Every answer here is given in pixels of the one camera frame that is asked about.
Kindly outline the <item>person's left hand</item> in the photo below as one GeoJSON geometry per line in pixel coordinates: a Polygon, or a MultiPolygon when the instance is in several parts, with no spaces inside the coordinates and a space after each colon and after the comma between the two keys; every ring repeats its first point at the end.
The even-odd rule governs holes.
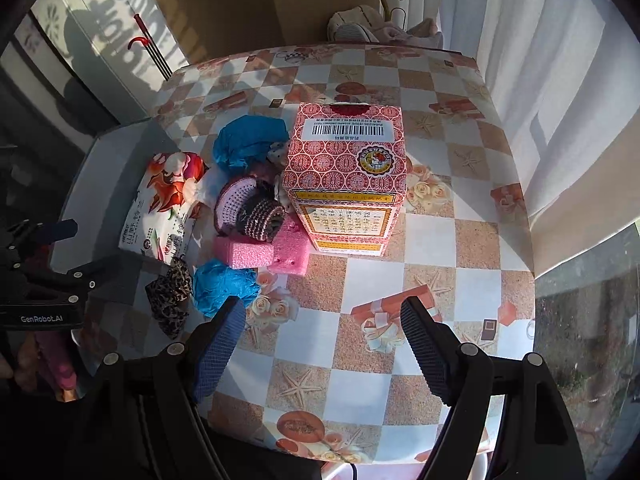
{"type": "Polygon", "coordinates": [[[37,389],[38,376],[62,402],[77,399],[77,376],[58,332],[28,332],[12,366],[1,356],[1,379],[13,379],[26,392],[37,389]]]}

